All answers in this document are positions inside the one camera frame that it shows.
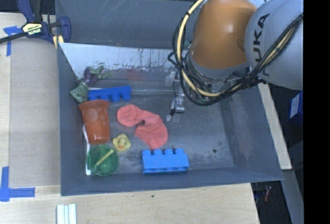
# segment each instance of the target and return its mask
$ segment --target pink cloth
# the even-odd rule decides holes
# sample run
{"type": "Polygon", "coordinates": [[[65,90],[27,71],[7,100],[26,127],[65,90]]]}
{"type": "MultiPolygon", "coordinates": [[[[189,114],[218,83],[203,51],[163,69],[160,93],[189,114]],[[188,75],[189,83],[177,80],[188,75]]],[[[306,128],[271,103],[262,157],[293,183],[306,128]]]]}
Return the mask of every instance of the pink cloth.
{"type": "Polygon", "coordinates": [[[164,145],[169,137],[161,117],[137,106],[130,104],[123,106],[117,111],[117,120],[124,126],[132,127],[140,124],[134,135],[144,140],[151,150],[164,145]]]}

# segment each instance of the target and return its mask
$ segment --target green toy figure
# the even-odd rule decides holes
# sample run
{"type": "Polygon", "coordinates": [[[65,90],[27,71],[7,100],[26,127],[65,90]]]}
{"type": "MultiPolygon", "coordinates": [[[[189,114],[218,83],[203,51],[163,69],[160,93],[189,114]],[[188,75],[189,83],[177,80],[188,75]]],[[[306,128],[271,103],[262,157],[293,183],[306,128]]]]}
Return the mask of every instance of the green toy figure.
{"type": "Polygon", "coordinates": [[[84,78],[80,80],[78,86],[70,94],[80,104],[88,100],[88,88],[95,82],[110,77],[110,71],[104,66],[99,68],[87,67],[84,72],[84,78]]]}

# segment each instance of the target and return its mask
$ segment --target orange object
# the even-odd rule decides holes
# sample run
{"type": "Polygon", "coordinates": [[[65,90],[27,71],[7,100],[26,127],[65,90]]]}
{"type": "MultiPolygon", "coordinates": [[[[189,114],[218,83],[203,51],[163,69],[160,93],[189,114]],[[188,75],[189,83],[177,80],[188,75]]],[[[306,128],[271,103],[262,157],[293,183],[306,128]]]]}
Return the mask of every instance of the orange object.
{"type": "Polygon", "coordinates": [[[257,10],[248,0],[209,0],[198,15],[190,53],[206,68],[223,69],[246,62],[244,34],[257,10]]]}
{"type": "Polygon", "coordinates": [[[103,99],[86,101],[78,106],[90,144],[104,144],[110,140],[108,106],[109,102],[103,99]]]}

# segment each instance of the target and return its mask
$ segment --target yellow toy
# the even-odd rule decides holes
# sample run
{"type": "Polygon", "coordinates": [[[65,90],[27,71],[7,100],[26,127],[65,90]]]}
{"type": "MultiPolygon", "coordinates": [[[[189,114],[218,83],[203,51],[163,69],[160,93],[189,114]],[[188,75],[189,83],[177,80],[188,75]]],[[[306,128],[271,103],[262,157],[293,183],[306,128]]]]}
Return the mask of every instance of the yellow toy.
{"type": "Polygon", "coordinates": [[[119,134],[116,138],[112,139],[112,144],[118,152],[130,149],[131,143],[126,134],[119,134]]]}

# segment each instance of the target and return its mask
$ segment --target translucent orange cup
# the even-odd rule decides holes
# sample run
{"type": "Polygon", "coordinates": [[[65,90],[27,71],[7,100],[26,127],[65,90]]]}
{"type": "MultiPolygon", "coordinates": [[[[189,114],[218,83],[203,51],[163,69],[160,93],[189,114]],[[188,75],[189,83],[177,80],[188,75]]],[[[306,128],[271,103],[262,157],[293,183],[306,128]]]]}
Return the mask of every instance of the translucent orange cup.
{"type": "Polygon", "coordinates": [[[88,141],[92,145],[104,144],[110,140],[108,106],[109,102],[103,99],[86,101],[78,106],[88,141]]]}

